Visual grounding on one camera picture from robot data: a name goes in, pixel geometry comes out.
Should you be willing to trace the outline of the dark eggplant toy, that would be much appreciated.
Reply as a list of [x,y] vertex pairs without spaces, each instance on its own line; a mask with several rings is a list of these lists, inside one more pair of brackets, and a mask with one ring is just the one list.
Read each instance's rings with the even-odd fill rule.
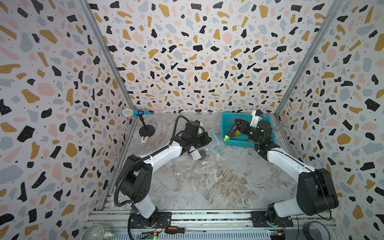
[[231,139],[234,133],[235,133],[235,132],[228,132],[228,133],[225,135],[225,137],[224,137],[224,141],[226,142],[226,141],[228,141],[229,139]]

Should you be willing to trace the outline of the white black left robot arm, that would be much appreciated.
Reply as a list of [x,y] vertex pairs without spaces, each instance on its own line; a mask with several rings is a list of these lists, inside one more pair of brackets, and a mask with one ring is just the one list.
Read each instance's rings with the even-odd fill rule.
[[128,156],[115,183],[114,205],[130,205],[142,218],[151,219],[158,212],[148,196],[153,173],[169,161],[185,153],[194,153],[211,141],[200,121],[177,117],[169,143],[150,154]]

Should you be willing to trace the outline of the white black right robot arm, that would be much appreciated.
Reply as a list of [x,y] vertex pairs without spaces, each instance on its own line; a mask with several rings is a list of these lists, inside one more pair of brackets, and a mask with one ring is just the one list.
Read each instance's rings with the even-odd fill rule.
[[256,123],[250,123],[243,119],[235,119],[225,140],[228,141],[238,135],[245,135],[248,141],[254,144],[259,156],[278,166],[298,184],[295,197],[268,205],[266,221],[270,225],[279,225],[286,217],[319,215],[339,206],[331,173],[326,169],[306,165],[286,153],[273,141],[273,128],[270,122],[259,119]]

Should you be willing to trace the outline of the dark avocado toy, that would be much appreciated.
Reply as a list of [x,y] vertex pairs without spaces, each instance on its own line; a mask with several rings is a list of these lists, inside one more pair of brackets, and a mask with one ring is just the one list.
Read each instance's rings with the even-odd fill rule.
[[205,150],[199,150],[198,161],[202,161],[206,158],[207,152]]

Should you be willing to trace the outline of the clear zip top bag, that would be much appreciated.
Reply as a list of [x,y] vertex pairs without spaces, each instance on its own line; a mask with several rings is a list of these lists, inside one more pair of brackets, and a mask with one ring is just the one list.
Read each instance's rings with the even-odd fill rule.
[[170,209],[249,209],[257,194],[251,175],[255,155],[250,149],[226,146],[220,126],[205,123],[212,138],[201,148],[207,156],[193,160],[185,154],[156,173],[153,196]]

